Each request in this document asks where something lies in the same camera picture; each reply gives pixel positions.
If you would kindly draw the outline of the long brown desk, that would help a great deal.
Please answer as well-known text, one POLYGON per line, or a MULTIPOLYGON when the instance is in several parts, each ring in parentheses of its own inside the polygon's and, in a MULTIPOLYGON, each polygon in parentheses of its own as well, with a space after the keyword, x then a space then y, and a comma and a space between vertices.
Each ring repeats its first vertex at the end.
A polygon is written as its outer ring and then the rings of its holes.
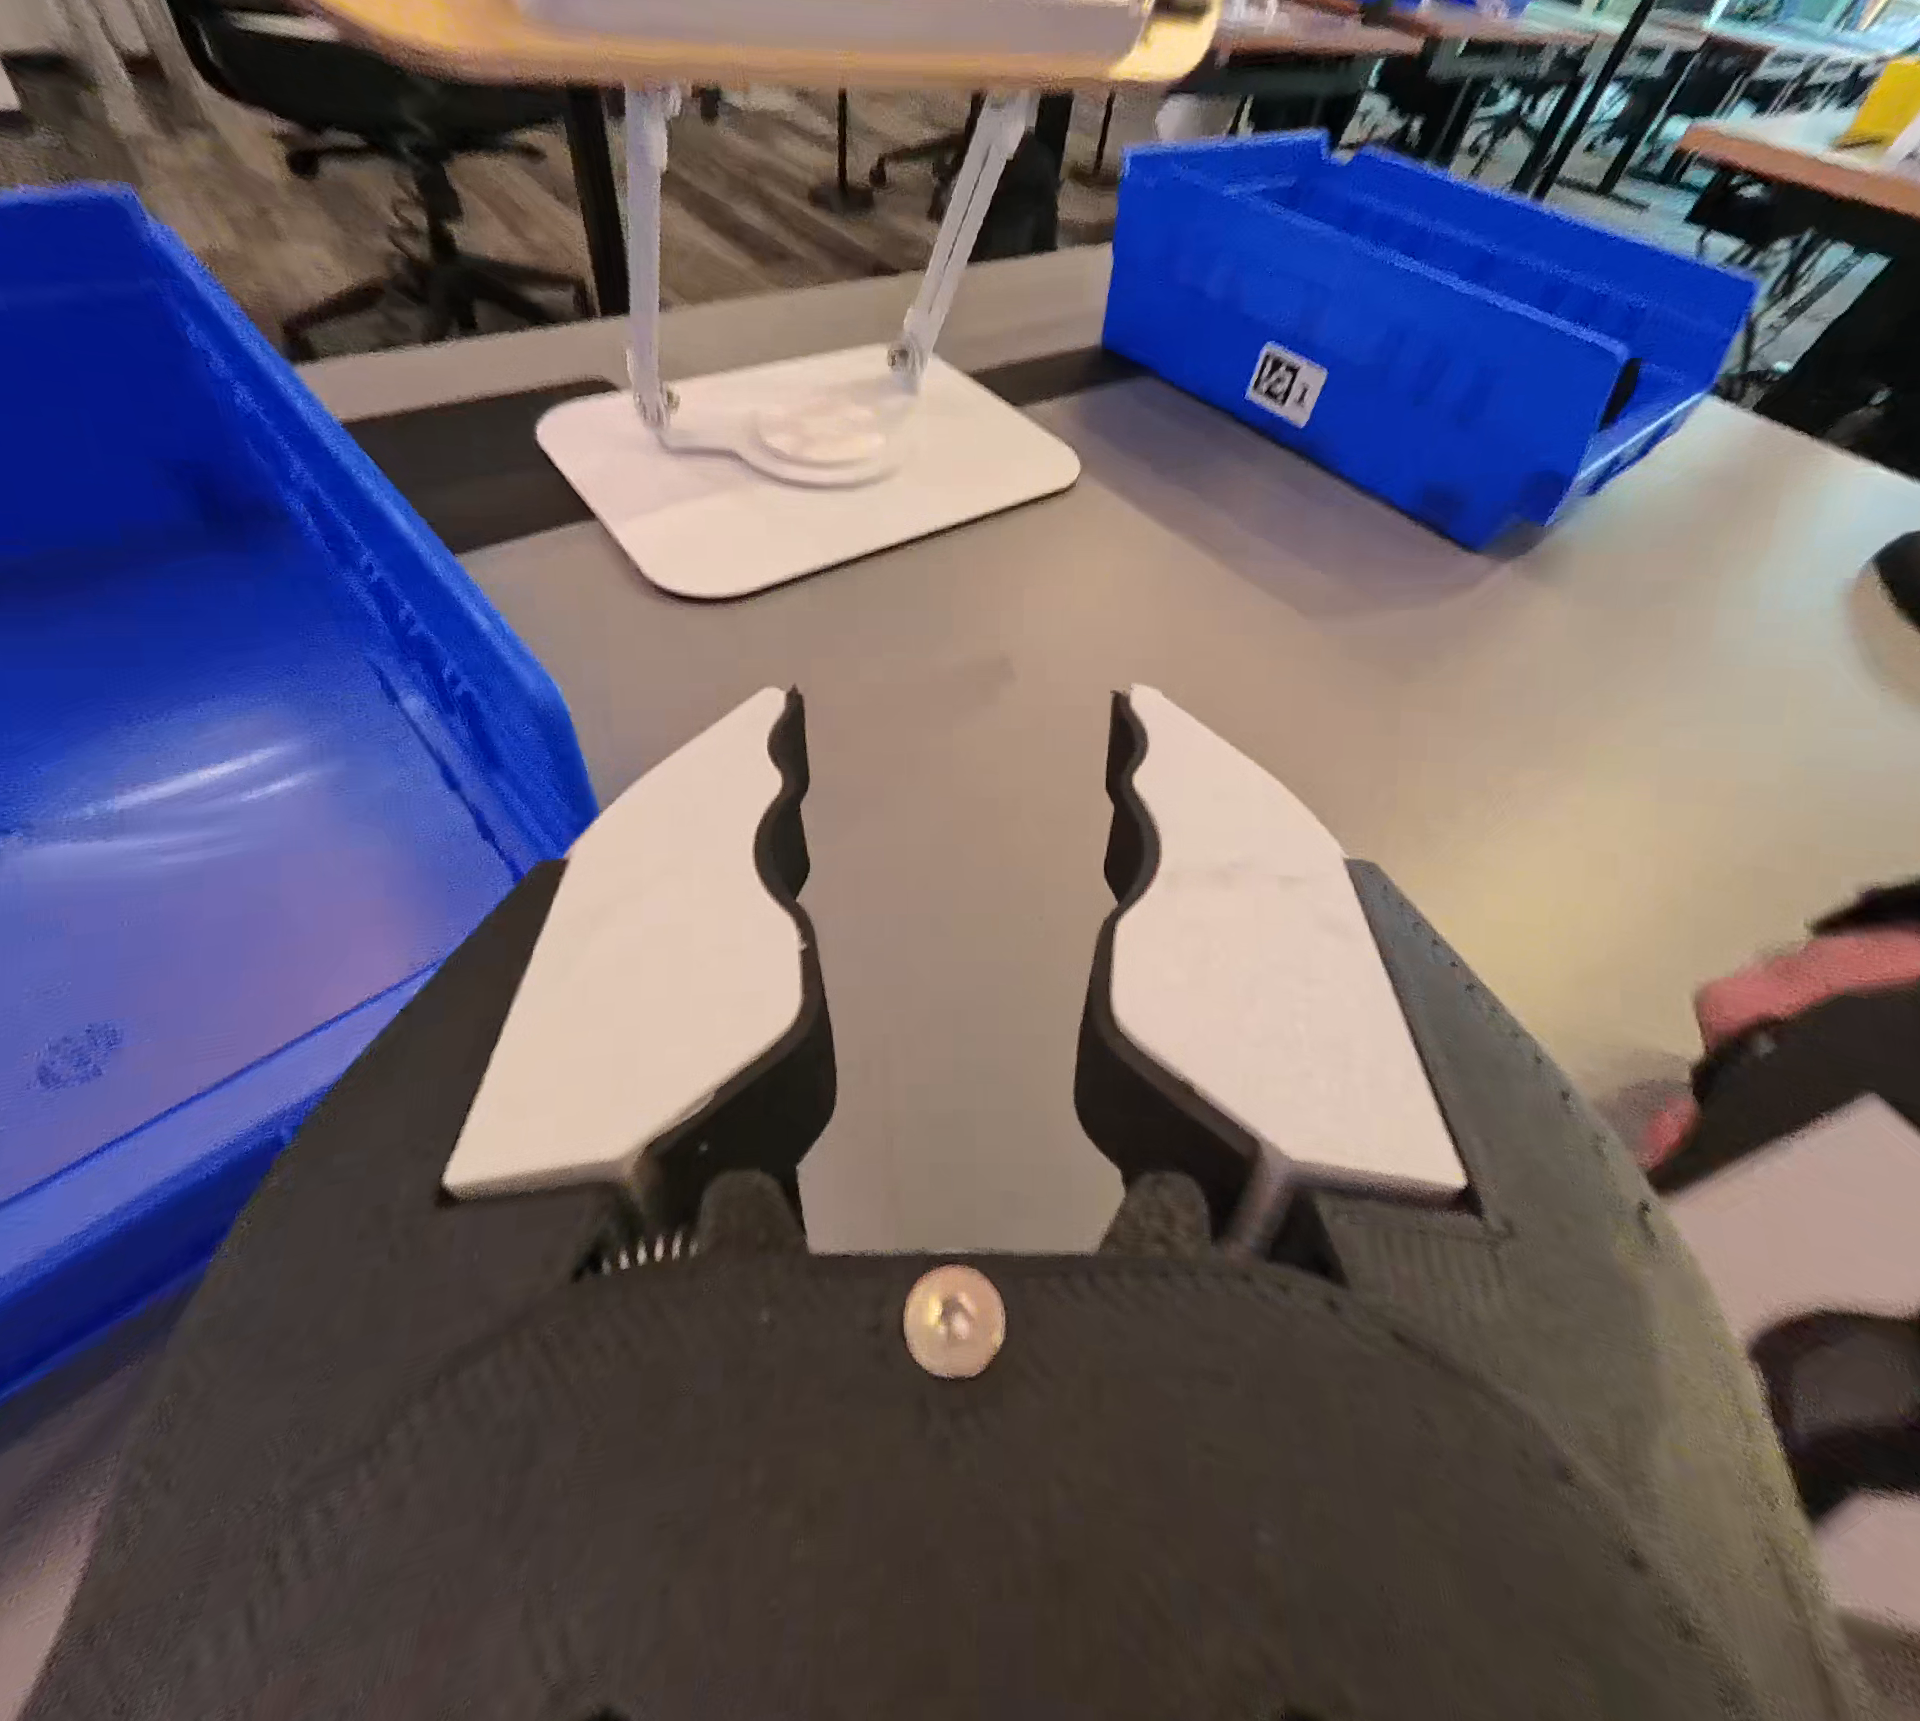
POLYGON ((1513 179, 1515 191, 1544 198, 1614 85, 1641 71, 1660 85, 1658 102, 1668 102, 1712 44, 1703 24, 1663 10, 1611 20, 1559 4, 1480 13, 1450 2, 1400 9, 1393 0, 1277 0, 1268 10, 1224 13, 1212 65, 1249 78, 1261 63, 1305 53, 1410 59, 1455 89, 1445 138, 1461 135, 1466 96, 1482 82, 1552 89, 1548 124, 1513 179))

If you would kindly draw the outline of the blue bin with square tag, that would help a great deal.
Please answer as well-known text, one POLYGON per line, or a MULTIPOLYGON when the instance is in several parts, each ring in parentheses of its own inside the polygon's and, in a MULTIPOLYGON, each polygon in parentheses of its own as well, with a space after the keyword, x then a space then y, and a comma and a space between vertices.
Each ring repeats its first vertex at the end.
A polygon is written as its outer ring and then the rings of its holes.
POLYGON ((1144 142, 1102 343, 1484 550, 1675 434, 1761 282, 1318 127, 1144 142))

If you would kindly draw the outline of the plain blue plastic bin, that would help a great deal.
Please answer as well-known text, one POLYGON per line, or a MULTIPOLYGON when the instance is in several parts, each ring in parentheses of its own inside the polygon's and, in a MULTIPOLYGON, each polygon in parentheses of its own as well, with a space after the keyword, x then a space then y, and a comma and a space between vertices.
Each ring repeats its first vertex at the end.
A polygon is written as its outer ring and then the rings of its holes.
POLYGON ((3 1401, 202 1274, 593 815, 553 677, 180 239, 3 195, 3 1401))

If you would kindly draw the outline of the wooden table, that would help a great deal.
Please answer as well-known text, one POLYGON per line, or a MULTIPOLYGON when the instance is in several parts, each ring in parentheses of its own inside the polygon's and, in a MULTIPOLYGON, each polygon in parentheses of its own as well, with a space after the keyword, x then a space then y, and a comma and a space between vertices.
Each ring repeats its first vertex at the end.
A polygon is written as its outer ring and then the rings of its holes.
POLYGON ((1717 179, 1752 178, 1776 195, 1788 229, 1882 260, 1851 305, 1767 387, 1756 413, 1807 437, 1830 434, 1877 393, 1916 399, 1916 154, 1846 145, 1835 115, 1693 119, 1679 149, 1717 179))

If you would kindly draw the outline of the white document stand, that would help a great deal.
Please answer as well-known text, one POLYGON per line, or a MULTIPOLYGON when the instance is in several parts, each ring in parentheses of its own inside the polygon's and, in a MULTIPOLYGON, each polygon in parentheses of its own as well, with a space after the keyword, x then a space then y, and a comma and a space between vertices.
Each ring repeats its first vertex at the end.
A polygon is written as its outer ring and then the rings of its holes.
POLYGON ((1078 457, 938 357, 997 183, 1041 93, 1177 76, 1218 0, 516 0, 659 63, 623 91, 627 387, 542 415, 537 441, 637 572, 677 598, 745 598, 1075 483, 1078 457), (947 211, 896 330, 869 344, 672 382, 661 346, 661 188, 695 81, 754 59, 843 86, 952 78, 985 93, 947 211))

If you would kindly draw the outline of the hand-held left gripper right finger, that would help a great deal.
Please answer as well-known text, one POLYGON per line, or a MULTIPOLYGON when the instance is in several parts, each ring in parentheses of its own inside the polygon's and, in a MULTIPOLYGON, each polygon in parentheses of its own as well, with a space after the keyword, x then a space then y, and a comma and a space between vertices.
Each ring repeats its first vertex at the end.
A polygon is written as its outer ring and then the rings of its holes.
POLYGON ((1317 1192, 1459 1210, 1466 1160, 1317 813, 1162 690, 1113 694, 1080 1129, 1126 1186, 1186 1180, 1216 1245, 1317 1192))

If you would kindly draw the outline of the black office chair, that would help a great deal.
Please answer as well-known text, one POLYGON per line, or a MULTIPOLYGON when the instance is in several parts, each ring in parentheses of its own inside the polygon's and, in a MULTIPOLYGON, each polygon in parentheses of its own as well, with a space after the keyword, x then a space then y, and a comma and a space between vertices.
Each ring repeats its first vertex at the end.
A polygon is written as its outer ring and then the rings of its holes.
POLYGON ((188 53, 217 96, 282 125, 292 179, 317 183, 329 163, 384 165, 396 179, 384 268, 288 317, 280 343, 290 359, 315 359, 318 331, 393 311, 417 315, 424 344, 480 333, 486 311, 522 327, 589 315, 584 277, 459 243, 454 165, 537 160, 529 135, 557 116, 557 100, 412 73, 302 14, 203 13, 188 53))

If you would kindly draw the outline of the person's right hand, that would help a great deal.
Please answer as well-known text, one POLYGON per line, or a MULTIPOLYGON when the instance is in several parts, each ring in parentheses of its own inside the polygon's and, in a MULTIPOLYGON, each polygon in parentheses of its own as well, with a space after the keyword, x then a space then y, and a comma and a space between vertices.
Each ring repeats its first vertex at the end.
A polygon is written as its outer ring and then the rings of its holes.
POLYGON ((1703 1180, 1867 1096, 1916 1121, 1916 915, 1844 915, 1693 996, 1701 1062, 1655 1109, 1639 1162, 1662 1184, 1703 1180))

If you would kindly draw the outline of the yellow box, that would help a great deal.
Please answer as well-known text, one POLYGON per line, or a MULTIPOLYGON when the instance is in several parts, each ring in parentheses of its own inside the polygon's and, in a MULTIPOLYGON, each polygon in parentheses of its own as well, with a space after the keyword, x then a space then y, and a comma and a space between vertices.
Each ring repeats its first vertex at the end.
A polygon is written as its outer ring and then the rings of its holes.
POLYGON ((1835 149, 1892 149, 1917 116, 1917 53, 1899 53, 1869 85, 1835 149))

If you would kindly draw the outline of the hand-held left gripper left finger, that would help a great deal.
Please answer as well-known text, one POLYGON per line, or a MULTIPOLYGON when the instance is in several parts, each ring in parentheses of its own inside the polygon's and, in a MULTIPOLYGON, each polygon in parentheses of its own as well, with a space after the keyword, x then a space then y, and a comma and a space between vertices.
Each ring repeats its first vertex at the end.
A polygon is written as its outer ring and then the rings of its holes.
POLYGON ((802 906, 807 711, 765 685, 635 779, 567 848, 443 1190, 608 1190, 635 1249, 707 1190, 797 1166, 836 1100, 802 906))

